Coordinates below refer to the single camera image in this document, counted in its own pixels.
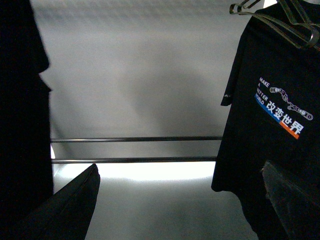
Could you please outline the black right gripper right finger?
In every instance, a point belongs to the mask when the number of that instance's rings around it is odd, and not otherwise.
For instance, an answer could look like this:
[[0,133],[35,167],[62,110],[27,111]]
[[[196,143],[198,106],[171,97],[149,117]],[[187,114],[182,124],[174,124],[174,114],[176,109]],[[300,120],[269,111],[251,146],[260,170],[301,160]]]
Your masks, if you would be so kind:
[[262,170],[267,197],[290,240],[320,238],[320,188],[266,161]]

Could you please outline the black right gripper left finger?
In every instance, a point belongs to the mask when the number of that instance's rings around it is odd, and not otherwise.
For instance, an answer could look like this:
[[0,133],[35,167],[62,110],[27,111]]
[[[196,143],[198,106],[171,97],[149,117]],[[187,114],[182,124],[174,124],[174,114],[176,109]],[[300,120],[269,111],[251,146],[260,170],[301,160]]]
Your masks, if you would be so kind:
[[56,192],[15,229],[16,240],[84,240],[96,207],[101,177],[96,164]]

